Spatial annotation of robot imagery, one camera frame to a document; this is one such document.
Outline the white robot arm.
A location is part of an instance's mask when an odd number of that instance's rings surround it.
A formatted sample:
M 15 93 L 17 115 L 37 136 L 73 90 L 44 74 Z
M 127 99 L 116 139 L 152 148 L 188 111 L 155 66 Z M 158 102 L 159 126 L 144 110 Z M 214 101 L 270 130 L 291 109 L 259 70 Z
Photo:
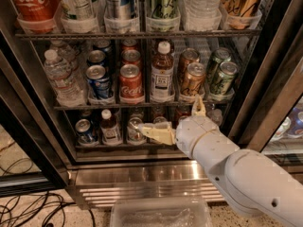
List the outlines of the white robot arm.
M 206 116 L 197 96 L 191 115 L 177 128 L 170 122 L 142 123 L 143 135 L 176 145 L 195 160 L 229 206 L 245 217 L 263 213 L 286 227 L 303 227 L 303 185 L 265 155 L 241 149 Z

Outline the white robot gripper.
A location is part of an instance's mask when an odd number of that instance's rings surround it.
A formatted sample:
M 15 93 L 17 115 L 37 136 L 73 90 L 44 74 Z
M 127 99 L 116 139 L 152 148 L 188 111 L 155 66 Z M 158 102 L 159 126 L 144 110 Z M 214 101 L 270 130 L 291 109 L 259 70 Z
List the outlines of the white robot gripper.
M 175 131 L 170 122 L 142 123 L 138 125 L 138 130 L 145 136 L 166 145 L 174 145 L 180 149 L 187 157 L 192 156 L 192 152 L 197 142 L 209 132 L 217 132 L 219 127 L 206 116 L 205 104 L 200 95 L 195 96 L 191 114 L 179 122 Z

